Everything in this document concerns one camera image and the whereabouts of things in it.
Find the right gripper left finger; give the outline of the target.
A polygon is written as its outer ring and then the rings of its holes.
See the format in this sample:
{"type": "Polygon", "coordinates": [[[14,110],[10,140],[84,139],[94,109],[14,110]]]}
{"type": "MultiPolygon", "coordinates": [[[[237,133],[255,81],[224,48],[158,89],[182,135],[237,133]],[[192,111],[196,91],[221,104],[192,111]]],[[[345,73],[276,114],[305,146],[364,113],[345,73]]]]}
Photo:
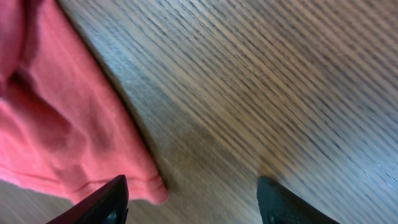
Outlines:
{"type": "Polygon", "coordinates": [[[125,175],[118,175],[47,224],[125,224],[129,192],[125,175]]]}

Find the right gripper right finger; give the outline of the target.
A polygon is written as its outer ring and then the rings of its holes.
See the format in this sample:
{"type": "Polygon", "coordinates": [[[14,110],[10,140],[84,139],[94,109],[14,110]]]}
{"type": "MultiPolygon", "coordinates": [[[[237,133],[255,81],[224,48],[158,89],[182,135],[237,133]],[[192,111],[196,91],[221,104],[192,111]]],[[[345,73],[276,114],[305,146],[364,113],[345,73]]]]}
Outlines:
{"type": "Polygon", "coordinates": [[[256,196],[263,224],[338,223],[270,177],[259,178],[256,196]]]}

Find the red soccer t-shirt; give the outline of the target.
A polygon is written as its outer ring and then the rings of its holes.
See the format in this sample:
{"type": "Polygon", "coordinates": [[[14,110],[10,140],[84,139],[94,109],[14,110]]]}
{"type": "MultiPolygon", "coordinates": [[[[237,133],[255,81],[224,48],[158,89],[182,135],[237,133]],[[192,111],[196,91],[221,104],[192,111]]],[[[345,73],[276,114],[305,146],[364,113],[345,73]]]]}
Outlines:
{"type": "Polygon", "coordinates": [[[117,175],[169,193],[111,84],[55,1],[1,1],[1,179],[82,201],[117,175]]]}

